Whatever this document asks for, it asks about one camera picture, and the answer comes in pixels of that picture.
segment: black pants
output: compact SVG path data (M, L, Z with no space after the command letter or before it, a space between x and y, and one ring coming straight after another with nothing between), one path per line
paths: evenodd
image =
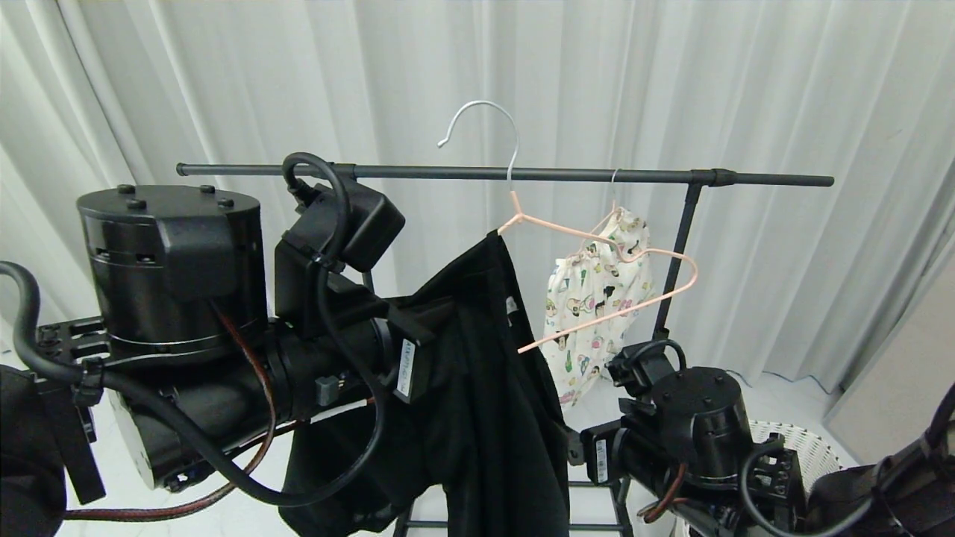
M406 311L453 305L436 340L415 354L433 363L427 393L412 404L392 397L385 437L358 479L320 504L279 509L282 518L307 536L382 531L440 483L449 535L567 535L561 408L541 353L517 353L534 337L503 241L492 232L393 302ZM342 473L373 423L366 407L296 431L284 490Z

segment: white patterned garment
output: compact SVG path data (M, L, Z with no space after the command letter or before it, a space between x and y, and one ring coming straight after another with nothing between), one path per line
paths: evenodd
M647 223L622 207L610 216L601 236L616 242L628 256L649 247ZM588 242L581 253L556 263L547 282L545 336L629 308L653 292L649 259L620 263L617 252L604 243ZM597 381L605 362L620 351L637 312L541 346L563 409L577 403Z

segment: white curtain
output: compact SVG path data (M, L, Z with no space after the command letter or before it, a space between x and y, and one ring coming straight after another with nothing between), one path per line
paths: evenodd
M77 196L119 183L216 183L258 197L273 243L294 218L276 178L181 178L187 162L292 151L365 164L822 174L832 188L704 191L700 283L670 327L693 364L834 388L911 295L955 180L955 4L930 2L3 2L2 256L44 318L96 312ZM502 183L370 180L408 217L375 270L407 293L503 222ZM529 213L590 229L607 185L519 183ZM672 245L684 188L619 185ZM507 235L538 305L553 232ZM667 260L655 262L662 286ZM2 284L4 315L14 292ZM540 325L543 307L530 312ZM654 311L630 335L650 334Z

